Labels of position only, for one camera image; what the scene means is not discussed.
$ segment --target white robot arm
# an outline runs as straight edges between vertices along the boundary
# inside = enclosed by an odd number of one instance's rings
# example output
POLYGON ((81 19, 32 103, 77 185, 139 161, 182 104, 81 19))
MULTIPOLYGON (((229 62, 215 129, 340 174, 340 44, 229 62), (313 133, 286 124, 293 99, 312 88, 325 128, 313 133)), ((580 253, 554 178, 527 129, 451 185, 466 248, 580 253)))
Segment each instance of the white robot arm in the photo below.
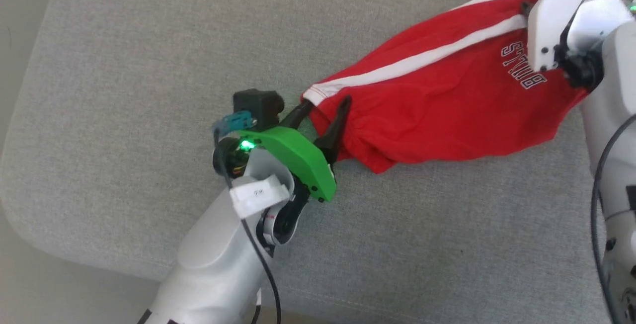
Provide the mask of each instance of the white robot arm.
POLYGON ((529 64, 563 68, 582 102, 595 175, 592 236, 612 322, 636 323, 636 22, 623 0, 539 0, 528 17, 529 64), (596 197, 606 223, 600 263, 596 197))
POLYGON ((228 188, 182 240, 175 267, 138 324, 239 324, 256 301, 254 323, 265 276, 280 323, 269 265, 275 248, 294 235, 309 197, 322 202, 335 192, 332 164, 351 98, 340 103, 332 124, 313 143, 296 131, 313 107, 310 102, 279 122, 284 106, 274 91, 239 91, 233 100, 236 113, 213 129, 213 166, 228 188), (231 131, 239 131, 241 138, 219 141, 231 131))

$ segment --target green led light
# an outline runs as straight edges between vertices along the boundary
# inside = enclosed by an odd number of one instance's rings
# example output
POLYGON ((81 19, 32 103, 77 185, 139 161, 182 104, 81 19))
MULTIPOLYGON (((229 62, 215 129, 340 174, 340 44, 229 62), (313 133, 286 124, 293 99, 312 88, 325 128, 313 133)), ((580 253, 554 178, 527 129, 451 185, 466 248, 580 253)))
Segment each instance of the green led light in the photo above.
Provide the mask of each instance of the green led light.
POLYGON ((254 143, 250 141, 243 140, 241 141, 239 147, 241 148, 241 150, 247 152, 248 150, 252 150, 253 148, 256 148, 256 145, 254 145, 254 143))

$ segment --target gray fabric surface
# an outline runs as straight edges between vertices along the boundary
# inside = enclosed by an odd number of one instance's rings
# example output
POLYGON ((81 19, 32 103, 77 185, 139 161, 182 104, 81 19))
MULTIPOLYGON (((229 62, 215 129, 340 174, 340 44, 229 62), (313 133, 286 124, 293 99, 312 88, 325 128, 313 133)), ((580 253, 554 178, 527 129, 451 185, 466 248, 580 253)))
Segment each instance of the gray fabric surface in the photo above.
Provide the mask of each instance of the gray fabric surface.
MULTIPOLYGON (((223 188, 209 129, 234 91, 293 106, 466 1, 50 0, 2 156, 7 216, 48 253, 161 279, 223 188)), ((338 323, 606 322, 588 165, 577 111, 506 158, 339 163, 336 199, 277 251, 283 306, 338 323)))

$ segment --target white label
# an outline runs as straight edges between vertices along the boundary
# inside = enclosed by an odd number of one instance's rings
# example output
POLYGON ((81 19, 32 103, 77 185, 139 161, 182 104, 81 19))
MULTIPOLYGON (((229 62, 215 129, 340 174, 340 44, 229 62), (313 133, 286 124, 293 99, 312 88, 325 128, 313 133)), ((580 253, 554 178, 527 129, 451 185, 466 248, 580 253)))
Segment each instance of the white label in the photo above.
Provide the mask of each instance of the white label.
POLYGON ((289 190, 280 184, 276 175, 271 175, 265 180, 232 188, 230 197, 238 217, 243 219, 280 202, 287 202, 289 190))

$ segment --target red garment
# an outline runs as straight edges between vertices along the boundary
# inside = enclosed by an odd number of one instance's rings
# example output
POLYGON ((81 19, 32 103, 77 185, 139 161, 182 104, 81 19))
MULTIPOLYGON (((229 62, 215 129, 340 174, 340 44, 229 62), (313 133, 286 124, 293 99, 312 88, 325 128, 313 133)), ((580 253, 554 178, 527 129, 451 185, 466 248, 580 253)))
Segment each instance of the red garment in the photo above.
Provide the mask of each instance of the red garment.
POLYGON ((352 96, 341 158, 397 162, 504 156, 554 138, 586 95, 527 62, 523 1, 474 0, 415 25, 303 97, 319 134, 352 96))

